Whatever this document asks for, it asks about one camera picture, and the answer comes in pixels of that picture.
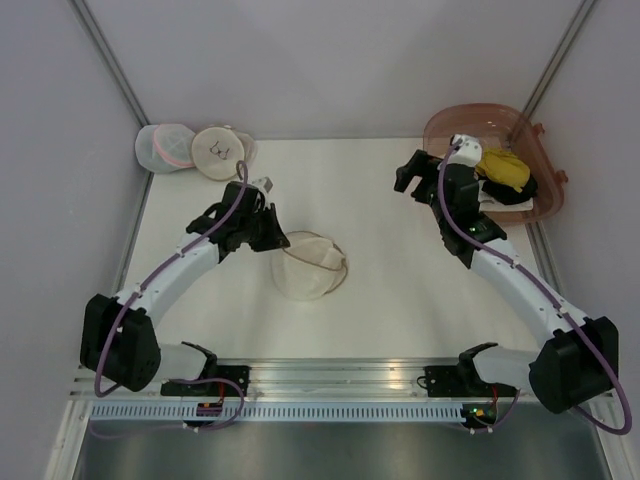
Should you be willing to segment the beige round mesh laundry bag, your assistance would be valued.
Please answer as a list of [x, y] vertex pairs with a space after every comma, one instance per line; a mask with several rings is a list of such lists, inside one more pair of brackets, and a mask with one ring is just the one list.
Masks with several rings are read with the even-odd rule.
[[290, 246], [271, 256], [272, 279], [285, 298], [315, 301], [344, 283], [347, 256], [331, 238], [308, 230], [291, 231], [286, 237]]

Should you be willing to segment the yellow bra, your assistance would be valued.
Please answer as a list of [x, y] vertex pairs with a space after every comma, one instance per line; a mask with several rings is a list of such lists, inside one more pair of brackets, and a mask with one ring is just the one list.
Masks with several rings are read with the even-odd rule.
[[520, 192], [531, 177], [529, 167], [513, 152], [486, 149], [475, 166], [476, 173], [494, 183]]

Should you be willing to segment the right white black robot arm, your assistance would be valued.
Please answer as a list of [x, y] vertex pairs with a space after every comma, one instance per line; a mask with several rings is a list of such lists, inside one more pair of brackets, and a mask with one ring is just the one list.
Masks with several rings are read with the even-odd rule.
[[614, 389], [619, 333], [607, 317], [590, 318], [521, 263], [506, 232], [481, 212], [472, 168], [417, 150], [396, 171], [394, 189], [431, 208], [445, 248], [500, 294], [534, 336], [534, 352], [487, 342], [462, 352], [457, 370], [477, 394], [491, 384], [533, 394], [562, 413]]

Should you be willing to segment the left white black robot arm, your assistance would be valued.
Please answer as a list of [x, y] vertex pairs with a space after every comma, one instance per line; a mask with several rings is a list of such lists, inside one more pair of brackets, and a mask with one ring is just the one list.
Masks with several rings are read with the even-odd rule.
[[160, 381], [177, 394], [219, 380], [213, 352], [187, 341], [161, 344], [155, 328], [197, 280], [242, 245], [256, 253], [288, 246], [268, 198], [271, 189], [267, 177], [228, 183], [222, 199], [189, 223], [174, 253], [146, 279], [112, 297], [97, 294], [88, 301], [80, 363], [93, 371], [97, 396], [112, 392], [102, 389], [102, 379], [132, 392]]

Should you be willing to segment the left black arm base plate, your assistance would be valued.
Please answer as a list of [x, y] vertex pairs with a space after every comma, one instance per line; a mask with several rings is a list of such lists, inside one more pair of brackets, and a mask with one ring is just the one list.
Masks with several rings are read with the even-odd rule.
[[172, 380], [161, 386], [164, 397], [240, 398], [247, 394], [248, 365], [214, 365], [197, 380]]

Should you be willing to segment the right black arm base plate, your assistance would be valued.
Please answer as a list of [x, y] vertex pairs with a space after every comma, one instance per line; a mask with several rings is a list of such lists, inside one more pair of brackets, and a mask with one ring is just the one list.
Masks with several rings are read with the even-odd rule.
[[473, 364], [474, 357], [489, 348], [497, 347], [488, 342], [467, 349], [458, 355], [455, 365], [425, 366], [424, 380], [429, 398], [513, 398], [516, 389], [512, 386], [490, 384], [480, 379]]

